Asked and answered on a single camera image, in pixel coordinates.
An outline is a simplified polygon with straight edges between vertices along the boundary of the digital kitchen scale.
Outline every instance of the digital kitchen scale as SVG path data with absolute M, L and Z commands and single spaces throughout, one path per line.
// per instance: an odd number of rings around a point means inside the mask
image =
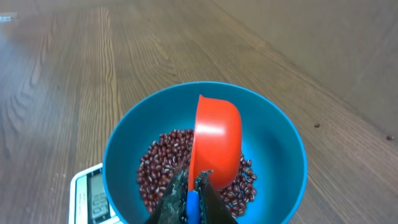
M 77 173 L 70 182 L 69 224 L 122 224 L 106 198 L 102 164 Z

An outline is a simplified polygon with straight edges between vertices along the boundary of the adzuki bean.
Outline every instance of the adzuki bean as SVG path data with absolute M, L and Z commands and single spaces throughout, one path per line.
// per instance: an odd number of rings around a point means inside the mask
M 160 134 L 158 141 L 153 141 L 147 152 L 139 159 L 136 182 L 139 194 L 147 211 L 152 214 L 163 197 L 170 179 L 176 169 L 187 169 L 191 161 L 193 130 L 176 130 Z M 253 182 L 257 175 L 253 172 L 252 160 L 241 154 L 238 175 L 230 186 L 218 193 L 232 217 L 245 214 L 247 203 L 254 201 L 257 190 Z

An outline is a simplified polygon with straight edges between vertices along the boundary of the bowl rim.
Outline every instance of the bowl rim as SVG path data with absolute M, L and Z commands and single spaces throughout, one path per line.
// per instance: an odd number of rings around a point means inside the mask
M 107 184 L 107 182 L 106 182 L 106 175 L 105 175 L 105 173 L 106 173 L 106 158 L 107 158 L 108 151 L 109 151 L 109 144 L 110 144 L 110 142 L 112 141 L 112 139 L 114 138 L 115 130 L 117 130 L 117 129 L 119 128 L 119 125 L 121 125 L 121 123 L 123 122 L 124 119 L 126 119 L 126 117 L 128 116 L 129 113 L 132 113 L 132 111 L 133 111 L 135 108 L 137 108 L 141 103 L 143 103 L 143 102 L 146 101 L 146 100 L 149 100 L 149 99 L 150 99 L 151 97 L 153 97 L 154 95 L 160 94 L 160 93 L 162 93 L 163 91 L 167 91 L 167 90 L 172 89 L 172 88 L 177 88 L 177 87 L 184 86 L 184 85 L 197 85 L 197 84 L 217 84 L 217 85 L 226 85 L 226 86 L 231 86 L 231 87 L 239 88 L 239 89 L 241 89 L 241 90 L 250 92 L 250 93 L 252 93 L 252 94 L 254 94 L 254 95 L 256 95 L 256 96 L 262 98 L 263 100 L 267 101 L 267 102 L 268 102 L 270 105 L 272 105 L 276 110 L 278 110 L 278 111 L 284 116 L 284 118 L 289 122 L 290 126 L 293 128 L 294 133 L 295 133 L 295 135 L 296 135 L 296 137 L 297 137 L 297 139 L 298 139 L 298 142 L 299 142 L 299 144 L 300 144 L 301 153 L 302 153 L 302 155 L 303 155 L 303 164 L 304 164 L 303 171 L 304 171 L 304 175 L 303 175 L 302 185 L 301 185 L 301 188 L 300 188 L 300 193 L 298 194 L 298 197 L 297 197 L 297 199 L 296 199 L 296 202 L 294 203 L 294 206 L 292 207 L 292 209 L 290 210 L 290 212 L 287 214 L 287 216 L 286 216 L 286 217 L 283 219 L 283 221 L 281 222 L 281 223 L 287 223 L 287 222 L 293 217 L 294 213 L 295 213 L 295 212 L 297 211 L 297 209 L 299 208 L 299 205 L 300 205 L 300 203 L 301 203 L 301 201 L 302 201 L 302 199 L 303 199 L 304 192 L 305 192 L 305 187 L 306 187 L 306 184 L 307 184 L 307 172 L 308 172 L 308 170 L 307 170 L 307 169 L 308 169 L 308 167 L 307 167 L 307 155 L 306 155 L 306 153 L 305 153 L 304 144 L 303 144 L 302 138 L 301 138 L 300 135 L 299 135 L 299 132 L 297 131 L 296 127 L 294 126 L 294 124 L 293 124 L 293 122 L 290 120 L 290 118 L 289 118 L 278 106 L 276 106 L 273 102 L 271 102 L 270 100 L 268 100 L 268 99 L 265 98 L 264 96 L 262 96 L 262 95 L 256 93 L 255 91 L 252 91 L 252 90 L 250 90 L 250 89 L 247 89 L 247 88 L 245 88 L 245 87 L 242 87 L 242 86 L 238 86 L 238 85 L 231 84 L 231 83 L 215 82 L 215 81 L 195 81 L 195 82 L 179 83 L 179 84 L 176 84 L 176 85 L 168 86 L 168 87 L 166 87 L 166 88 L 163 88 L 163 89 L 161 89 L 161 90 L 159 90 L 159 91 L 156 91 L 156 92 L 150 94 L 149 96 L 145 97 L 145 98 L 142 99 L 140 102 L 138 102 L 137 104 L 135 104 L 131 109 L 129 109 L 129 111 L 128 111 L 126 114 L 123 115 L 123 117 L 122 117 L 122 118 L 120 119 L 120 121 L 117 123 L 116 127 L 113 129 L 113 131 L 112 131 L 112 133 L 111 133 L 111 135 L 110 135 L 110 137 L 109 137 L 109 139 L 108 139 L 108 142 L 106 143 L 105 152 L 104 152 L 104 159 L 103 159 L 103 172 L 102 172 L 102 175 L 103 175 L 104 189 L 105 189 L 106 197 L 108 198 L 109 204 L 112 206 L 114 212 L 116 213 L 116 215 L 118 216 L 118 218 L 120 219 L 120 221 L 122 221 L 123 223 L 128 223 L 128 222 L 122 217 L 122 215 L 120 214 L 119 210 L 116 208 L 116 206 L 115 206 L 115 204 L 114 204 L 114 202 L 113 202 L 113 200 L 112 200 L 112 198 L 111 198 L 111 196 L 110 196 L 109 189 L 108 189 L 108 184 Z

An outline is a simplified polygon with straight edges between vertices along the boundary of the red scoop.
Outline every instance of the red scoop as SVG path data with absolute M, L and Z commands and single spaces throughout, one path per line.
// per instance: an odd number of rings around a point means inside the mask
M 242 146 L 242 122 L 238 109 L 226 100 L 199 96 L 195 120 L 188 190 L 201 171 L 213 170 L 215 189 L 229 186 L 239 171 Z

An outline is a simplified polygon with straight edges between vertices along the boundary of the wood grain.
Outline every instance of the wood grain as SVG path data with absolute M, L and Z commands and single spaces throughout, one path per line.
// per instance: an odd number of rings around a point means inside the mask
M 66 223 L 70 180 L 123 114 L 195 80 L 250 88 L 292 119 L 308 156 L 292 223 L 398 222 L 397 143 L 210 1 L 44 14 L 0 36 L 0 223 Z

